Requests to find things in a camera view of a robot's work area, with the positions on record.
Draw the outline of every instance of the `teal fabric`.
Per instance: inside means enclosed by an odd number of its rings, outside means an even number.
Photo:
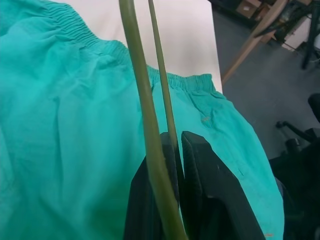
[[[0,239],[121,239],[145,156],[128,49],[95,37],[66,4],[2,0],[0,10]],[[159,73],[148,73],[166,132]],[[168,73],[168,81],[178,138],[205,137],[263,233],[281,240],[282,198],[252,127],[211,75]]]

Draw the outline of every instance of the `office floor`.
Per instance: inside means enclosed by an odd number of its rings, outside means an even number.
[[[216,44],[223,73],[250,30],[213,12]],[[308,105],[312,93],[320,93],[320,67],[300,68],[303,57],[272,41],[259,44],[225,83],[224,95],[253,126],[269,159],[285,150],[285,140],[296,137],[275,124],[287,120],[302,130],[320,128]]]

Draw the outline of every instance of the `chair caster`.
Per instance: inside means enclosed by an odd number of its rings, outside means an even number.
[[[284,122],[283,121],[277,121],[276,124],[275,124],[275,127],[277,129],[281,129],[283,128],[285,125],[284,125]]]

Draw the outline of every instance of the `wooden chair leg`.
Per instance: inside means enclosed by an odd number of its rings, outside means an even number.
[[[222,85],[226,83],[228,78],[234,73],[234,71],[239,67],[239,65],[246,59],[249,53],[255,48],[255,46],[258,44],[260,39],[263,37],[263,36],[255,37],[255,35],[258,34],[261,30],[265,29],[267,26],[269,26],[279,16],[279,14],[285,8],[287,2],[288,2],[287,0],[276,0],[276,2],[270,8],[270,10],[267,12],[267,14],[258,24],[258,26],[250,34],[246,42],[242,45],[240,51],[238,52],[236,57],[233,59],[230,67],[223,73]]]

